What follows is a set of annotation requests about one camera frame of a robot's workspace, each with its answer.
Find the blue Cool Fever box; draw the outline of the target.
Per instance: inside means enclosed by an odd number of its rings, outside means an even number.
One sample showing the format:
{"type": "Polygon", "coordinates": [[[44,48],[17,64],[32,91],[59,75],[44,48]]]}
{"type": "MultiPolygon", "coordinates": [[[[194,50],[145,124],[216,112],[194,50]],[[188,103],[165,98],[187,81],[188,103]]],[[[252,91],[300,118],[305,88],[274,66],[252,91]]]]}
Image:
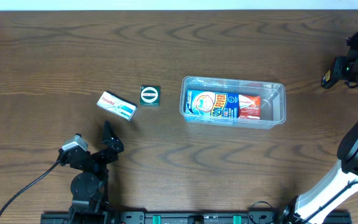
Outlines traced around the blue Cool Fever box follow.
{"type": "Polygon", "coordinates": [[[238,118],[239,95],[217,91],[188,90],[185,113],[212,118],[238,118]]]}

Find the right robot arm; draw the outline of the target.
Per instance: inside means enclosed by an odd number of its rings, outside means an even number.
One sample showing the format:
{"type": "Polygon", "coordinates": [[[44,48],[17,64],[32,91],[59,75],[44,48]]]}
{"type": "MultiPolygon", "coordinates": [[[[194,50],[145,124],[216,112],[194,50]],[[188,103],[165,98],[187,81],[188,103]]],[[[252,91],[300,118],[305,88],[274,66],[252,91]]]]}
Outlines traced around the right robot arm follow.
{"type": "MultiPolygon", "coordinates": [[[[347,38],[347,55],[336,57],[322,77],[321,86],[331,88],[344,80],[358,87],[358,34],[347,38]]],[[[351,223],[348,212],[335,209],[358,192],[358,121],[342,139],[334,167],[309,191],[295,197],[276,216],[275,223],[351,223]]]]}

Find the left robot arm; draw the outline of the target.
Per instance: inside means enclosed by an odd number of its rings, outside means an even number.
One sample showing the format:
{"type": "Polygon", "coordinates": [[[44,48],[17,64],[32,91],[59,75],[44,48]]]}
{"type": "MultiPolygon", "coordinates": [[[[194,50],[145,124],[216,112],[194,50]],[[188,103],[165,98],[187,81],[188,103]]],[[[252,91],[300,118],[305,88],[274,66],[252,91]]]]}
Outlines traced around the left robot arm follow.
{"type": "Polygon", "coordinates": [[[117,161],[118,154],[124,151],[124,145],[114,134],[109,121],[104,122],[101,143],[106,146],[104,149],[90,153],[88,143],[76,134],[58,150],[57,160],[61,166],[68,164],[81,171],[70,186],[72,207],[81,212],[99,213],[108,204],[107,165],[117,161]]]}

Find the red Panadol ActiFast box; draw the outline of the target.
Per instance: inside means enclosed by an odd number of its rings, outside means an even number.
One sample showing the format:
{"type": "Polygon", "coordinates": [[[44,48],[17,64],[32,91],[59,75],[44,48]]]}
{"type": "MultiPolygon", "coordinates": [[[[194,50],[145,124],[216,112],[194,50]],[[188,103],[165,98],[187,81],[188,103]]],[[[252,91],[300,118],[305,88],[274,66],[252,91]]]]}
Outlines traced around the red Panadol ActiFast box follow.
{"type": "Polygon", "coordinates": [[[260,96],[239,95],[239,118],[260,119],[260,96]]]}

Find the dark bottle white cap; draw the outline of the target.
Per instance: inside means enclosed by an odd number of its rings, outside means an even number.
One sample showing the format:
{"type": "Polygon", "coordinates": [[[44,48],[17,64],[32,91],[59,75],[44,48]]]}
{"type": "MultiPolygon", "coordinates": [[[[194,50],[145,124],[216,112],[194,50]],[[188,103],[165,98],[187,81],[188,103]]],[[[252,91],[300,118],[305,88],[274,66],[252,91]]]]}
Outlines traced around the dark bottle white cap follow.
{"type": "Polygon", "coordinates": [[[331,64],[330,69],[322,76],[321,86],[324,89],[330,89],[338,82],[335,71],[336,71],[336,58],[334,59],[334,62],[331,64]]]}

